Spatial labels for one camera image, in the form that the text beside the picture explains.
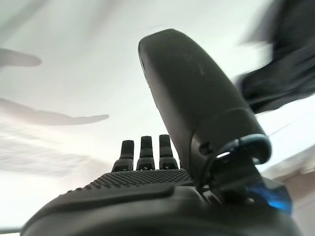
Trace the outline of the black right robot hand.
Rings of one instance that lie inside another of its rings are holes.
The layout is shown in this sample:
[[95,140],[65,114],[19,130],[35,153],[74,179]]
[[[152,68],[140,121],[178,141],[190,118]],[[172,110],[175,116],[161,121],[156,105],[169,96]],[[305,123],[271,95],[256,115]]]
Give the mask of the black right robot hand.
[[167,134],[122,143],[110,173],[41,208],[23,236],[299,236],[285,186],[260,175],[271,143],[237,89],[174,29],[140,40],[138,54]]

